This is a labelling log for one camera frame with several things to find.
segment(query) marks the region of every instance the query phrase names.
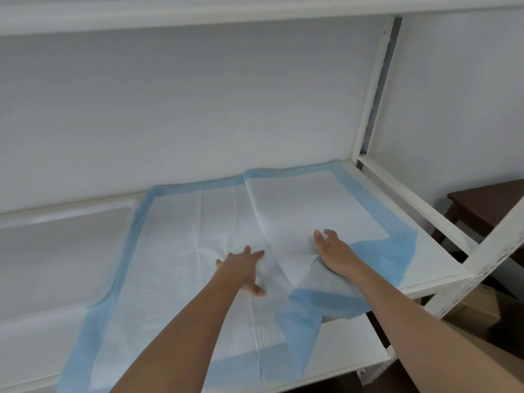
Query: shelf board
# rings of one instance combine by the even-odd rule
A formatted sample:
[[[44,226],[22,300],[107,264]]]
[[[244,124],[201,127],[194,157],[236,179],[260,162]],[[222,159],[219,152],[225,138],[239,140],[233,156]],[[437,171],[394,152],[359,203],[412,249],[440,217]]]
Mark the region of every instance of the shelf board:
[[[408,297],[423,297],[450,286],[462,284],[474,277],[473,273],[458,263],[355,165],[350,161],[345,162],[344,165],[376,198],[418,232],[415,256],[399,286],[400,291]]]
[[[0,35],[523,5],[524,0],[0,0]]]

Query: floor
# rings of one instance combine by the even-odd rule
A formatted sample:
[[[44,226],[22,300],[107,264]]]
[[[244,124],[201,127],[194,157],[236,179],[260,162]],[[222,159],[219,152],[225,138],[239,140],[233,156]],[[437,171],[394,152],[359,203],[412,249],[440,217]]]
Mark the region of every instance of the floor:
[[[362,386],[357,373],[326,379],[290,390],[293,393],[418,393],[402,364],[397,360],[376,381]]]

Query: white absorbent pad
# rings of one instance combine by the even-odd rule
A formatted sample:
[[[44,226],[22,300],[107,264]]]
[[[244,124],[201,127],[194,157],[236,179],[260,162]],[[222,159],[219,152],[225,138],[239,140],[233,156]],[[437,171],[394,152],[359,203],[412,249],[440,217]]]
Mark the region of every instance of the white absorbent pad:
[[[416,231],[338,162],[154,187],[136,211],[112,290],[86,316],[59,391],[110,390],[207,284],[215,260],[245,245],[266,250],[257,264],[266,296],[239,292],[205,386],[299,379],[322,316],[368,310],[358,290],[319,260],[312,233],[324,228],[390,282],[402,281]]]

